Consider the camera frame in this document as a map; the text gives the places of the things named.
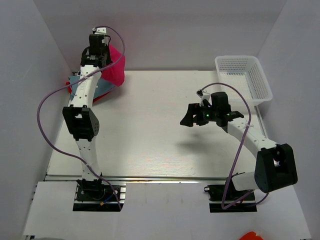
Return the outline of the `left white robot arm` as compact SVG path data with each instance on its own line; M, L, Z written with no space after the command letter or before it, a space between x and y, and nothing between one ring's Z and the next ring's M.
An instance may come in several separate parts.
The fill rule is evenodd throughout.
M97 180L101 176L97 151L96 136L100 130L100 123L92 111L94 94L101 77L99 69L111 63L107 34L96 32L89 35L89 47L81 55L79 77L83 79L77 84L70 106L65 106L62 114L69 133L73 136L82 164L82 179Z

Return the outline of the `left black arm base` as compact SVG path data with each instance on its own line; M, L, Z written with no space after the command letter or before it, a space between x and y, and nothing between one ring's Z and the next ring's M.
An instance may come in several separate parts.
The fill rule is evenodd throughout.
M73 202L73 212L120 212L116 196L109 185L101 191L85 190L78 185Z

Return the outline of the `magenta red t shirt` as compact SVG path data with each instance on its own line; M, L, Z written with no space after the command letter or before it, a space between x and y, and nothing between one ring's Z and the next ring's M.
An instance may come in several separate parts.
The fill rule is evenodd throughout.
M102 72L101 78L116 87L120 87L125 81L125 64L126 57L121 57L121 53L113 47L111 44L109 45L110 57L112 62L116 62L119 58L119 62L114 66L104 70Z

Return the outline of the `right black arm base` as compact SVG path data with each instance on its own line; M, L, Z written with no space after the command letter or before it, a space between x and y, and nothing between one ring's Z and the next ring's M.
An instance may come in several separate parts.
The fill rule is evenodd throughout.
M211 184L203 188L203 191L208 194L209 198L209 211L210 213L253 213L257 212L257 207L255 206L256 198L255 194L252 192L246 198L238 201L228 209L222 209L222 199L225 190L225 185L223 184ZM228 205L238 198L246 194L248 190L236 191L235 188L230 185L225 198L225 205Z

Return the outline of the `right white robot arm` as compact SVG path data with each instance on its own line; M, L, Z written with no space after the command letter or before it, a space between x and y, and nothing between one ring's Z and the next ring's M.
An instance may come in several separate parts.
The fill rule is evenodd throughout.
M200 96L199 103L188 105L180 125L193 127L215 122L239 140L256 159L253 172L231 177L232 183L225 187L229 198L236 200L246 190L261 190L267 194L298 182L294 151L289 144L278 144L254 129L242 113L231 109L225 92Z

